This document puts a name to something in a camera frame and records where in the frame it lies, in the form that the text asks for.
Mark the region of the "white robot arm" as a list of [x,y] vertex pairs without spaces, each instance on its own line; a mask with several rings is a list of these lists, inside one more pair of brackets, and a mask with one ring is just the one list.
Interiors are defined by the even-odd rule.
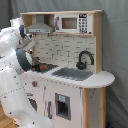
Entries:
[[34,38],[26,33],[21,17],[10,22],[10,27],[0,31],[0,102],[4,113],[19,119],[19,128],[54,128],[49,118],[32,107],[19,78],[32,66],[28,50],[34,46]]

